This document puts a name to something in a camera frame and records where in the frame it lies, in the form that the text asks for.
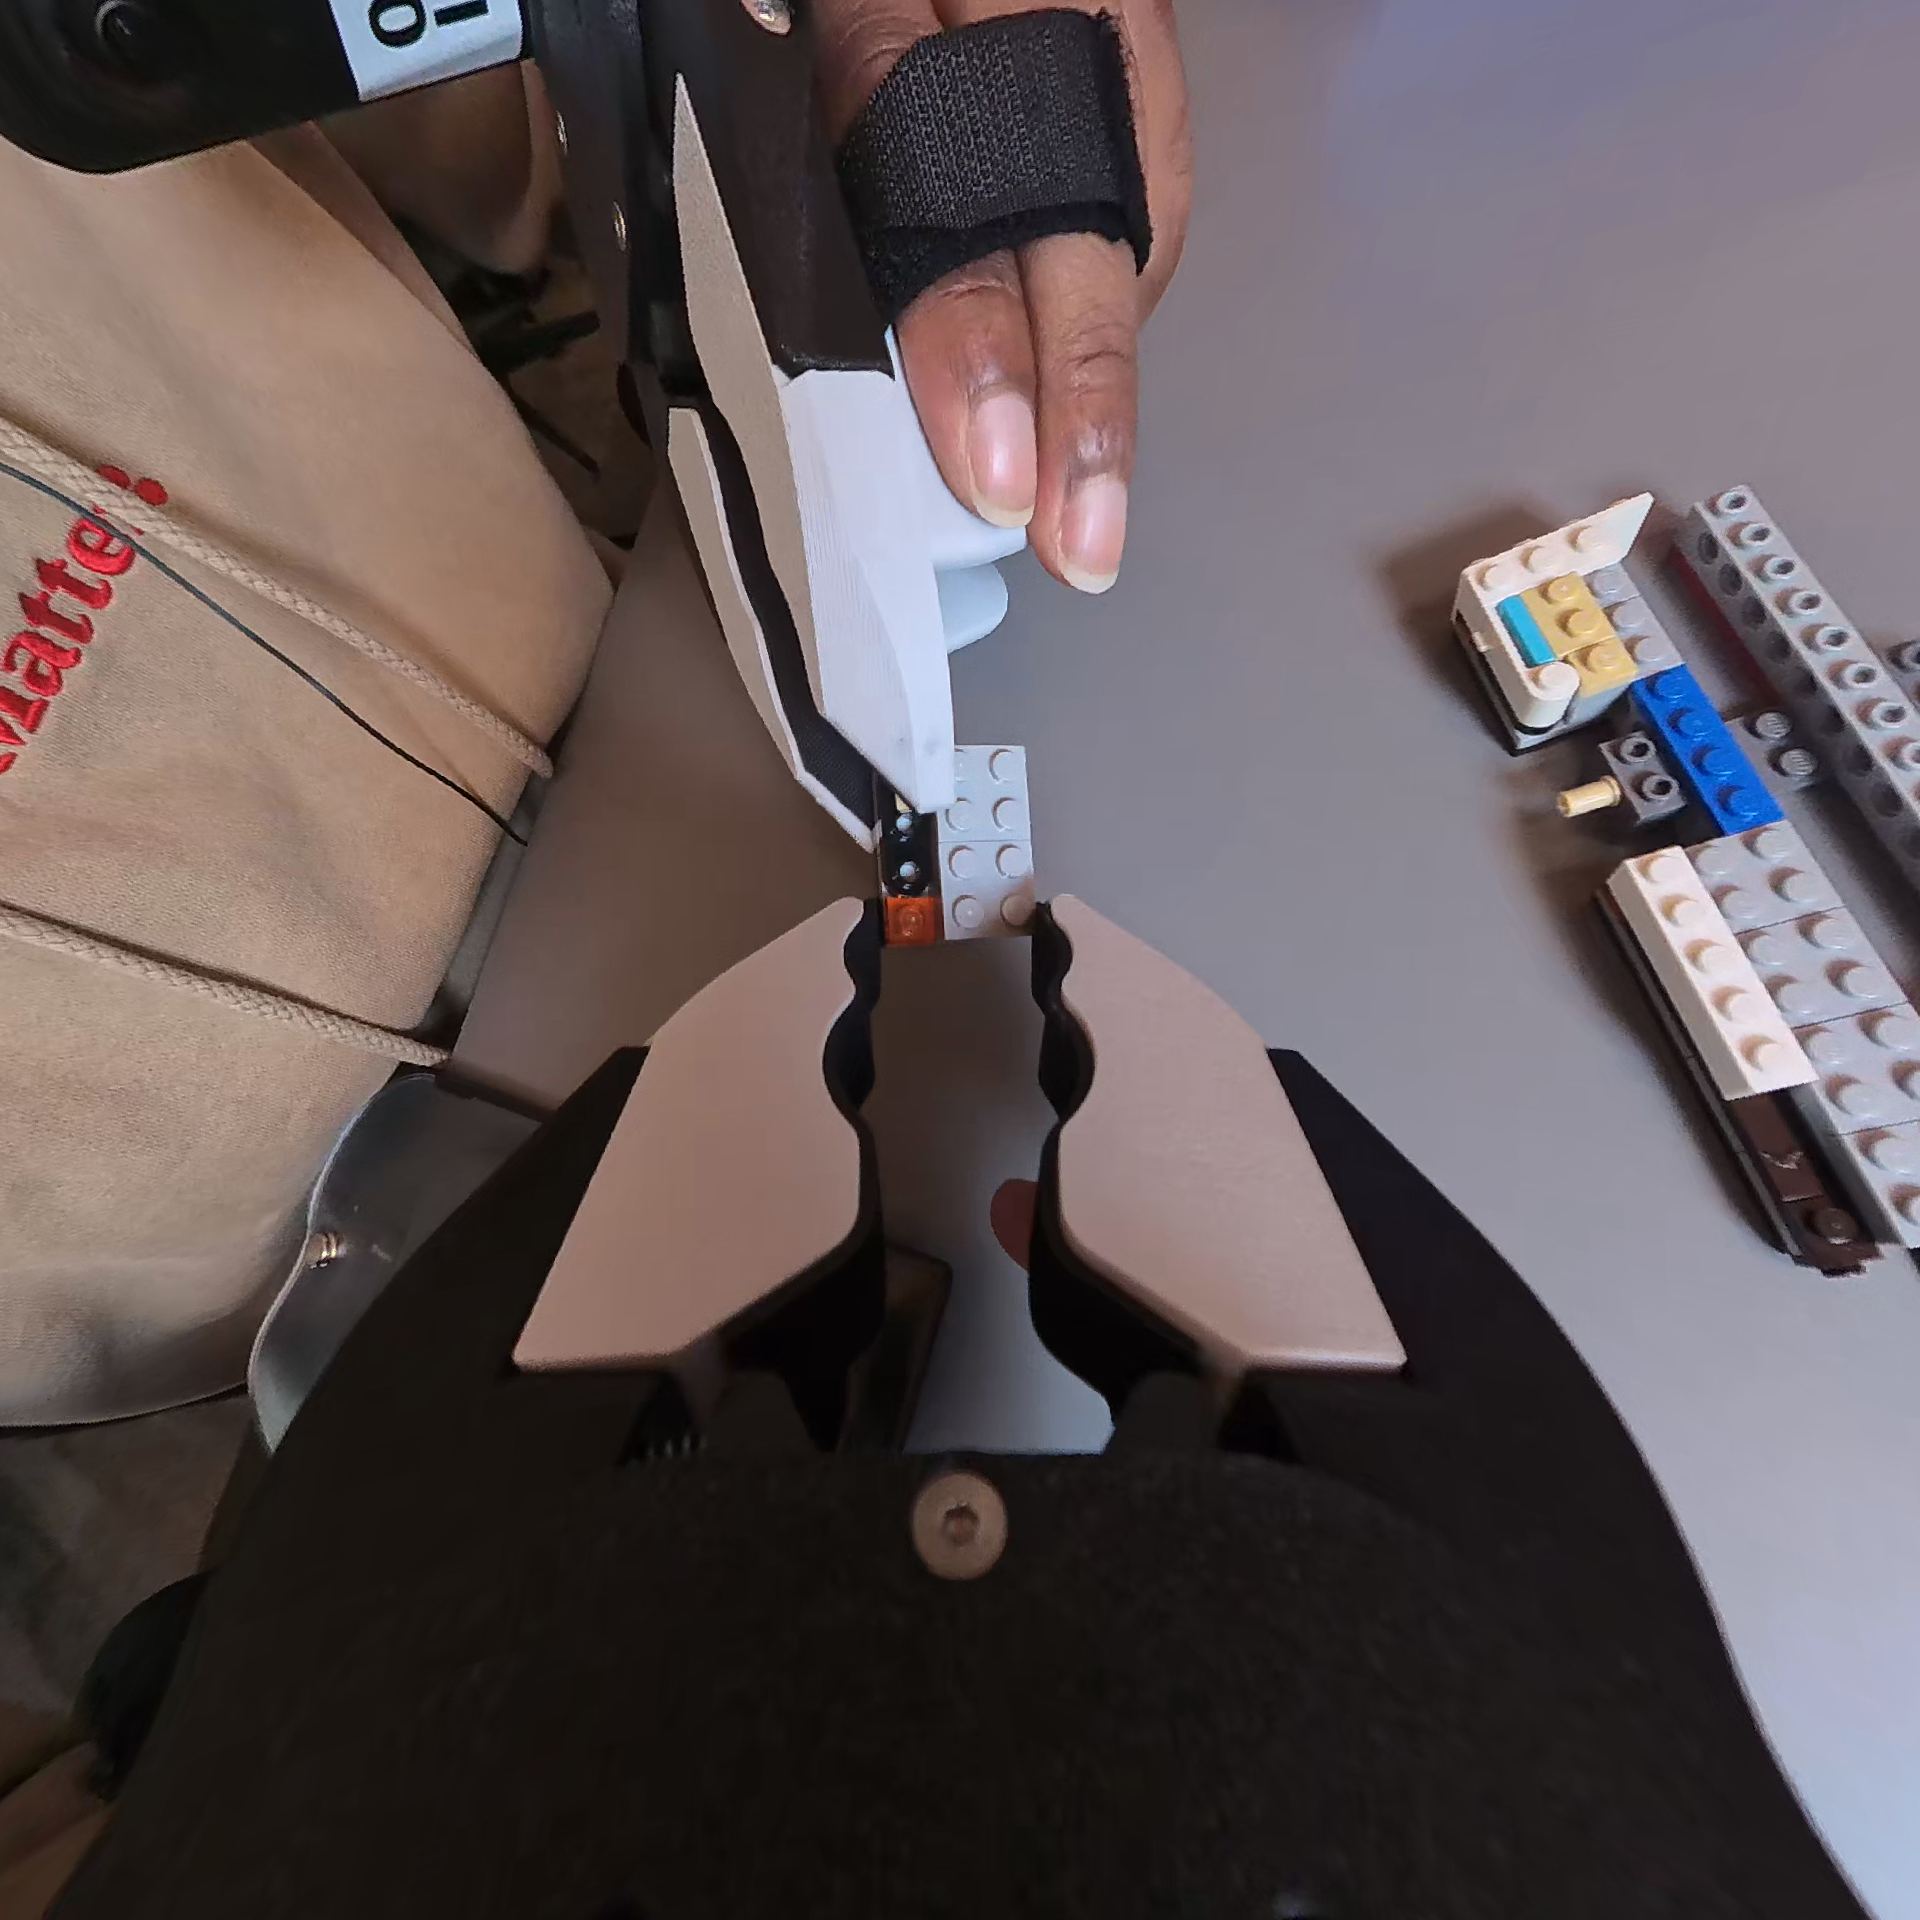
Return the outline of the small grey lego assembly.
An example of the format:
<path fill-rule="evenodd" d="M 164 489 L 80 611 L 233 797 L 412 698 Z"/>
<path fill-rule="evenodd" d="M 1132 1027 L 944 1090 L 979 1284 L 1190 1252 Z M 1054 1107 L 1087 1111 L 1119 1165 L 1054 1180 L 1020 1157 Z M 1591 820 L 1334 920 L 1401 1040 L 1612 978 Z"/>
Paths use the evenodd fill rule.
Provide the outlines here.
<path fill-rule="evenodd" d="M 944 808 L 914 812 L 886 782 L 875 803 L 886 945 L 1024 935 L 1037 900 L 1022 747 L 959 747 Z"/>

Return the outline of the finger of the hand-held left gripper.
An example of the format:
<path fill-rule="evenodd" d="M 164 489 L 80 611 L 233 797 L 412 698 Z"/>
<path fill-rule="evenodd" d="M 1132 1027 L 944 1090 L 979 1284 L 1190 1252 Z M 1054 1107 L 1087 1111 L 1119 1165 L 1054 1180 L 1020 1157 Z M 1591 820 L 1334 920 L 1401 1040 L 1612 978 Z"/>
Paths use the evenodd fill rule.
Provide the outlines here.
<path fill-rule="evenodd" d="M 871 853 L 877 773 L 815 706 L 796 620 L 770 562 L 733 433 L 712 402 L 675 404 L 666 424 L 668 459 L 707 592 L 755 715 L 800 788 Z"/>
<path fill-rule="evenodd" d="M 673 193 L 690 338 L 733 433 L 826 724 L 916 810 L 951 799 L 948 644 L 890 370 L 778 372 L 684 81 Z"/>

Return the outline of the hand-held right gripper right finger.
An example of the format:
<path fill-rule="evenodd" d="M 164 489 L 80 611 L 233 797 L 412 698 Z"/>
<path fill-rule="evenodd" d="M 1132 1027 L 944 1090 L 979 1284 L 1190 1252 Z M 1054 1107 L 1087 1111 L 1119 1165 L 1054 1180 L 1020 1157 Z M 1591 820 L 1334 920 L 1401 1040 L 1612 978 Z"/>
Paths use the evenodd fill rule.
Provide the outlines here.
<path fill-rule="evenodd" d="M 1115 1445 L 1209 1445 L 1268 1376 L 1405 1350 L 1272 1060 L 1207 986 L 1058 896 L 1033 930 L 1056 1122 L 1031 1230 L 1045 1350 Z"/>

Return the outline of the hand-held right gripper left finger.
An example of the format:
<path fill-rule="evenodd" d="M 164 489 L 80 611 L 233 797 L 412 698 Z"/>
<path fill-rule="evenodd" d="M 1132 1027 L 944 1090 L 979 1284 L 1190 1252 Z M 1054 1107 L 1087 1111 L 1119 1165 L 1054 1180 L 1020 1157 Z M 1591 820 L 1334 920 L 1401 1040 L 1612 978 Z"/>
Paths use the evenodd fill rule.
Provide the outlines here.
<path fill-rule="evenodd" d="M 884 1303 L 873 1142 L 878 909 L 836 900 L 658 1029 L 531 1308 L 524 1372 L 778 1376 L 830 1448 Z"/>

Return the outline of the metal chair bracket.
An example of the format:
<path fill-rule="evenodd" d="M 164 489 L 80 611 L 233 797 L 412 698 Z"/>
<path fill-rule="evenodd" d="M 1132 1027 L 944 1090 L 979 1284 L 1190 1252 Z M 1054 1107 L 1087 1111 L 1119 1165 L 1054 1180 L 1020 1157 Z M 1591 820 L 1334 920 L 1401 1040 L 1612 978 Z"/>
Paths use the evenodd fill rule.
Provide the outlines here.
<path fill-rule="evenodd" d="M 294 1271 L 248 1361 L 266 1452 L 380 1290 L 539 1126 L 539 1114 L 487 1094 L 403 1071 L 345 1127 L 311 1193 Z"/>

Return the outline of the beige hoodie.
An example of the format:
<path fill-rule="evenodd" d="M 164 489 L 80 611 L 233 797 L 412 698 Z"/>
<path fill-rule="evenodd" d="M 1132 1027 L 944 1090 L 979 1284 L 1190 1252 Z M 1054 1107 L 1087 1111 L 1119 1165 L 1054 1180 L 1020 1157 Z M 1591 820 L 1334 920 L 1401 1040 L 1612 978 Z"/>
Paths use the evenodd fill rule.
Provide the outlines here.
<path fill-rule="evenodd" d="M 3 148 L 2 1407 L 244 1374 L 612 584 L 403 228 L 543 262 L 524 64 L 119 178 Z"/>

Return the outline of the long grey lego build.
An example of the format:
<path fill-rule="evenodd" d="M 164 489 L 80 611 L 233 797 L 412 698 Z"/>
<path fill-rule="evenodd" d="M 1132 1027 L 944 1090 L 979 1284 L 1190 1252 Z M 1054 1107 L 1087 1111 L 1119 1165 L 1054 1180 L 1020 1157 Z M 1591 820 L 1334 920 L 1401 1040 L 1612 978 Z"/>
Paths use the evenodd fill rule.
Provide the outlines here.
<path fill-rule="evenodd" d="M 1748 486 L 1686 508 L 1679 581 L 1729 659 L 1699 678 L 1649 598 L 1638 493 L 1466 562 L 1451 631 L 1507 749 L 1573 747 L 1565 823 L 1615 840 L 1595 907 L 1692 1094 L 1800 1267 L 1918 1251 L 1916 963 L 1836 846 L 1916 887 L 1916 646 L 1873 646 Z"/>

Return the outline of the person's left hand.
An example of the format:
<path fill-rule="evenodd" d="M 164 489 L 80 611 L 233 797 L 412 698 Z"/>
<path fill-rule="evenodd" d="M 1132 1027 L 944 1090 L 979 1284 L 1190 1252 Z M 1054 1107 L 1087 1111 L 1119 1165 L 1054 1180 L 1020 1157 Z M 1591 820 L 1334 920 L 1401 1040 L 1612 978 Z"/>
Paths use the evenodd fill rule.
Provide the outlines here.
<path fill-rule="evenodd" d="M 813 4 L 862 265 L 925 441 L 1059 583 L 1114 586 L 1138 331 L 1184 245 L 1194 153 L 1171 2 Z"/>

